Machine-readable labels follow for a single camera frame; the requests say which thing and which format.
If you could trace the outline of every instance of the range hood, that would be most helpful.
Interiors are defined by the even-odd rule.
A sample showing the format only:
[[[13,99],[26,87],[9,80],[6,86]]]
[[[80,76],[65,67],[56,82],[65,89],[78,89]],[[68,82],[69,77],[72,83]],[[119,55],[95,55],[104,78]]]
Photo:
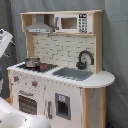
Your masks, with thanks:
[[[38,14],[36,15],[36,23],[28,26],[25,31],[34,33],[53,33],[53,28],[44,23],[43,14]]]

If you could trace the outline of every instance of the shelf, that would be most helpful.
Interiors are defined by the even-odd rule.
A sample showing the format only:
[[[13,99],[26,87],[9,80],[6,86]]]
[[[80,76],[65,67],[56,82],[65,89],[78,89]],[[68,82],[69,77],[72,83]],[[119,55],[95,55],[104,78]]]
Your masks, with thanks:
[[[82,36],[92,36],[92,33],[91,34],[88,34],[88,33],[65,33],[65,32],[53,32],[53,34],[68,34],[68,35],[82,35]]]
[[[90,10],[90,11],[58,11],[58,12],[26,12],[26,13],[20,13],[23,14],[83,14],[83,13],[97,13],[97,12],[103,12],[102,10]]]

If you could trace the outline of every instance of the countertop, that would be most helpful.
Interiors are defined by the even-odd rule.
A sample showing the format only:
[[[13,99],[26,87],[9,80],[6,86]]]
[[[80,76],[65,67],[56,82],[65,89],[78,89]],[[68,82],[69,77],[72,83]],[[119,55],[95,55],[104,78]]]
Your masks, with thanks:
[[[111,85],[115,80],[115,77],[113,74],[107,71],[100,71],[98,74],[93,74],[83,81],[76,81],[76,80],[71,80],[67,78],[53,76],[52,75],[53,72],[63,68],[61,66],[56,67],[46,73],[39,73],[39,72],[30,71],[30,70],[20,69],[17,67],[22,64],[24,64],[24,62],[11,66],[7,68],[7,70],[14,70],[14,71],[24,72],[24,73],[28,73],[36,76],[41,76],[44,79],[56,80],[56,81],[64,82],[64,83],[67,83],[76,87],[82,87],[82,88],[102,88],[102,87]]]

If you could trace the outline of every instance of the burner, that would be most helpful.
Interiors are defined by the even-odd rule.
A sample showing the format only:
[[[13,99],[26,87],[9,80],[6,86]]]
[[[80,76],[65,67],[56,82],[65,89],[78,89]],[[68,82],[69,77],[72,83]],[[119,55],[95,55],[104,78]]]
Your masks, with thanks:
[[[58,65],[41,63],[39,67],[30,68],[30,67],[27,67],[25,64],[20,65],[20,66],[17,66],[17,67],[18,68],[25,69],[25,70],[32,70],[32,71],[44,73],[44,72],[49,71],[49,70],[51,70],[51,69],[53,69],[55,67],[58,67]]]

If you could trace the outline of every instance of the oven door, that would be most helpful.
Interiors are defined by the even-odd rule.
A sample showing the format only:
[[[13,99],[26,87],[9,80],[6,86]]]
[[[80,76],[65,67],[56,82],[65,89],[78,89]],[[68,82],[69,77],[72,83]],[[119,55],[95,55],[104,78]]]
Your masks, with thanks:
[[[13,106],[28,114],[44,115],[44,94],[17,85],[12,86]]]
[[[79,14],[55,14],[55,32],[79,33]]]

